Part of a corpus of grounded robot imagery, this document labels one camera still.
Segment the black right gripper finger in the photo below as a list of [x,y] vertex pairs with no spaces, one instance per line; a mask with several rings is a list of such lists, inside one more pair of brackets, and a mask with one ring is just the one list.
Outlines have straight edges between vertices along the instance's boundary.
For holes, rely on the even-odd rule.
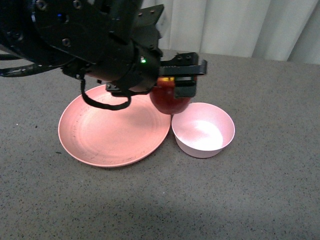
[[197,92],[196,76],[180,76],[174,78],[174,97],[193,98]]

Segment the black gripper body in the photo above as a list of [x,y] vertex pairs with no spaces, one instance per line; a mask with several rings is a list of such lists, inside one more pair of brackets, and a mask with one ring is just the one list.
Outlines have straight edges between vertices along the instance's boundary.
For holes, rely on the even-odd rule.
[[108,83],[113,96],[148,94],[162,77],[203,76],[207,62],[195,52],[162,60],[159,40],[165,29],[162,4],[75,4],[69,50],[73,60],[65,75],[84,81],[91,76]]

